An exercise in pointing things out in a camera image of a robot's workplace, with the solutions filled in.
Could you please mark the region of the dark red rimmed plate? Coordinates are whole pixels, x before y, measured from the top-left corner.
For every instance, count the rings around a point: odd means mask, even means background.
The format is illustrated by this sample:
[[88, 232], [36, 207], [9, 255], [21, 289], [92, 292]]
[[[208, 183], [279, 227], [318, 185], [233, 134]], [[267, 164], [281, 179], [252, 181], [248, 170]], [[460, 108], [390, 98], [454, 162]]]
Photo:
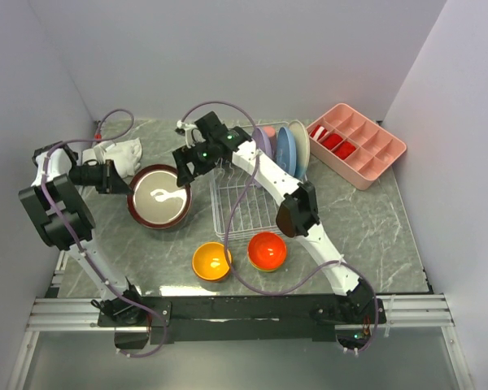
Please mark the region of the dark red rimmed plate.
[[180, 223], [188, 214], [192, 193], [189, 185], [178, 187], [177, 169], [154, 164], [141, 169], [131, 180], [133, 190], [127, 207], [133, 219], [146, 228], [162, 230]]

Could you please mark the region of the lavender plate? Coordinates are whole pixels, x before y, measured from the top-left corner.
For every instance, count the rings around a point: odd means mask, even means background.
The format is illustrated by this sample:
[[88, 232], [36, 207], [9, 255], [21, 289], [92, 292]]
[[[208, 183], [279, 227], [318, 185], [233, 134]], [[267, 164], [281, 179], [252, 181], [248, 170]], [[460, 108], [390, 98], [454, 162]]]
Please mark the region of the lavender plate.
[[258, 149], [264, 152], [270, 159], [273, 158], [271, 141], [268, 134], [262, 128], [254, 129], [252, 139], [255, 141]]

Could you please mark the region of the pink plastic cup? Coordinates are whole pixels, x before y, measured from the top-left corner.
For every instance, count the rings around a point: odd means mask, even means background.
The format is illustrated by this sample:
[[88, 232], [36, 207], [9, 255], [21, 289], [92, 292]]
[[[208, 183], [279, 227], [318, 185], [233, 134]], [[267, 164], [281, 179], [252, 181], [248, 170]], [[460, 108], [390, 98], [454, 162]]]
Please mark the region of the pink plastic cup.
[[277, 144], [277, 132], [273, 126], [263, 126], [262, 129], [268, 136], [272, 150], [275, 150]]

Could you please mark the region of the cream and blue plate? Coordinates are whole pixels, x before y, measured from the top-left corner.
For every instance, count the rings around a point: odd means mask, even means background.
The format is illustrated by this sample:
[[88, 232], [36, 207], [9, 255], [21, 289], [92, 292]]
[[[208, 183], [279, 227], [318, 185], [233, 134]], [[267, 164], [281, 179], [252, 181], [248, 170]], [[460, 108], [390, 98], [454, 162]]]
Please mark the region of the cream and blue plate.
[[302, 180], [306, 175], [310, 161], [310, 137], [306, 127], [298, 120], [289, 122], [288, 128], [293, 134], [297, 153], [297, 165], [294, 176]]

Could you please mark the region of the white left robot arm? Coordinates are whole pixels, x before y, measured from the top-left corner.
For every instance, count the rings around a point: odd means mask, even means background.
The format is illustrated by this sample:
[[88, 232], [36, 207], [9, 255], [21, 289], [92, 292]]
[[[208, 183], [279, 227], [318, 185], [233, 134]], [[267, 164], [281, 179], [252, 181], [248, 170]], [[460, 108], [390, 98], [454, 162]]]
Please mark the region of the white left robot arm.
[[77, 261], [96, 285], [100, 298], [91, 304], [115, 325], [135, 327], [146, 318], [146, 306], [134, 284], [108, 261], [95, 239], [95, 221], [79, 189], [129, 195], [111, 160], [78, 163], [78, 153], [63, 142], [36, 149], [33, 183], [19, 199], [43, 242]]

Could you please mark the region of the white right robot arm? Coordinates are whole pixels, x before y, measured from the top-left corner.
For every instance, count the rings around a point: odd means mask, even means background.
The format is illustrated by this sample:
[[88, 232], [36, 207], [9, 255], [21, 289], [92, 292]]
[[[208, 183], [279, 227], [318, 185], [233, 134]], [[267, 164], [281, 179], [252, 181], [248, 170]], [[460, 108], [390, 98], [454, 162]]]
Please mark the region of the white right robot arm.
[[373, 286], [336, 249], [318, 215], [316, 189], [283, 171], [251, 135], [240, 127], [227, 128], [214, 112], [194, 123], [180, 120], [176, 132], [185, 137], [185, 145], [173, 152], [178, 171], [177, 184], [191, 184], [208, 173], [221, 160], [249, 174], [273, 198], [278, 206], [276, 225], [281, 232], [297, 241], [316, 263], [297, 284], [283, 290], [287, 295], [301, 288], [319, 272], [327, 275], [333, 293], [343, 301], [340, 314], [348, 323], [359, 323], [373, 311], [372, 321], [380, 319], [380, 306]]

